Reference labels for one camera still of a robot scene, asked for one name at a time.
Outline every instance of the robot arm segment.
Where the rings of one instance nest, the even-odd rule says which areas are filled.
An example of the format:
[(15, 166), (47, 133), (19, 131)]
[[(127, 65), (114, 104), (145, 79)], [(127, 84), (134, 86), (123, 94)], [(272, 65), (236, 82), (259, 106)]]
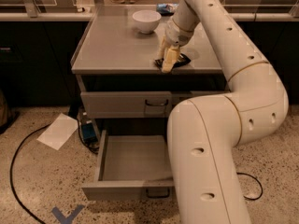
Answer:
[(171, 45), (185, 46), (194, 34), (199, 23), (198, 16), (185, 2), (180, 0), (175, 14), (170, 18), (165, 29), (165, 39)]
[(181, 220), (249, 224), (231, 149), (274, 132), (287, 115), (288, 96), (219, 0), (182, 1), (203, 24), (231, 93), (192, 98), (170, 115), (169, 156)]

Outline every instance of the tape mark on floor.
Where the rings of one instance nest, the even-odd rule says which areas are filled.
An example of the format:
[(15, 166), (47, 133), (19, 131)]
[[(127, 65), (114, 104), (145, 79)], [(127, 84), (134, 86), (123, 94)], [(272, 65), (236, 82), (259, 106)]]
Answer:
[(79, 212), (84, 208), (84, 205), (77, 205), (76, 209), (71, 213), (70, 216), (65, 217), (64, 214), (57, 208), (52, 209), (52, 213), (59, 220), (61, 224), (72, 224), (73, 220), (79, 214)]

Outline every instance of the counter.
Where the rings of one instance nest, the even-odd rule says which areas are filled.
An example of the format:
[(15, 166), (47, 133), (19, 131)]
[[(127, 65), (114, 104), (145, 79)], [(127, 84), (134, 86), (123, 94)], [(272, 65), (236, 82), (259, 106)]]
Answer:
[[(74, 74), (161, 74), (154, 64), (170, 17), (162, 17), (150, 35), (141, 34), (132, 15), (142, 9), (155, 10), (154, 5), (101, 6), (84, 43), (73, 59)], [(199, 25), (189, 44), (181, 49), (192, 61), (176, 68), (175, 73), (220, 73), (221, 67), (204, 29)]]

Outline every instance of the cabinet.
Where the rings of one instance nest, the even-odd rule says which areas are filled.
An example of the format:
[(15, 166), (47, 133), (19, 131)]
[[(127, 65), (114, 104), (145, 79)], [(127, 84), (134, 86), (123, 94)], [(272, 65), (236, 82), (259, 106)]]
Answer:
[(182, 48), (192, 61), (163, 74), (154, 58), (169, 17), (140, 34), (132, 15), (155, 6), (99, 7), (72, 60), (87, 116), (100, 143), (89, 200), (168, 198), (174, 193), (167, 117), (180, 101), (223, 92), (225, 79), (205, 31)]
[(0, 87), (10, 106), (69, 105), (71, 54), (87, 21), (1, 21)]

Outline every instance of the black cabinet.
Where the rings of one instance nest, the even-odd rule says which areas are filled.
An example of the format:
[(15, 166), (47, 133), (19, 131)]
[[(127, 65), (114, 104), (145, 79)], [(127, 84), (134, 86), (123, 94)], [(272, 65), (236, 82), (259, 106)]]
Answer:
[(77, 98), (70, 60), (86, 21), (1, 21), (0, 88), (9, 105), (69, 105)]
[(299, 103), (299, 23), (239, 22), (273, 65), (289, 95), (290, 104)]

